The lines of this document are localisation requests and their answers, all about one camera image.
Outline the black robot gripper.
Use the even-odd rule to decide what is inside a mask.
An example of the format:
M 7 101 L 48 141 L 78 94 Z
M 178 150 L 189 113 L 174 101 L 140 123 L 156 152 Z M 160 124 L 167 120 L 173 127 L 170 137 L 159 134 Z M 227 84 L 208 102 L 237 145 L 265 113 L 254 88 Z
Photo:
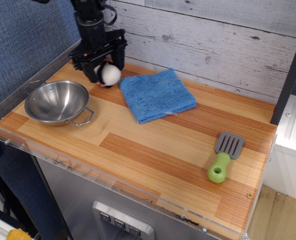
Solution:
M 91 21 L 84 21 L 75 15 L 81 42 L 70 53 L 75 69 L 82 70 L 86 77 L 97 83 L 98 77 L 94 67 L 110 55 L 113 65 L 122 70 L 125 65 L 125 30 L 117 29 L 106 31 L 103 16 Z

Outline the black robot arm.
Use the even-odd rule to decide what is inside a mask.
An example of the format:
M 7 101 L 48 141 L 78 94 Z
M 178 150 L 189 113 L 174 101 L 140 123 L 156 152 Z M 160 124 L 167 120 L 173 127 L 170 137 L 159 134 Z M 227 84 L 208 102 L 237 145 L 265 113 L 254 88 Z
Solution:
M 111 65 L 122 70 L 125 61 L 124 29 L 106 31 L 105 25 L 111 26 L 117 15 L 110 22 L 105 22 L 102 11 L 113 7 L 106 5 L 104 0 L 73 0 L 74 16 L 81 36 L 80 44 L 70 52 L 76 70 L 83 71 L 92 83 L 103 83 L 100 76 L 106 65 L 104 59 L 110 55 Z

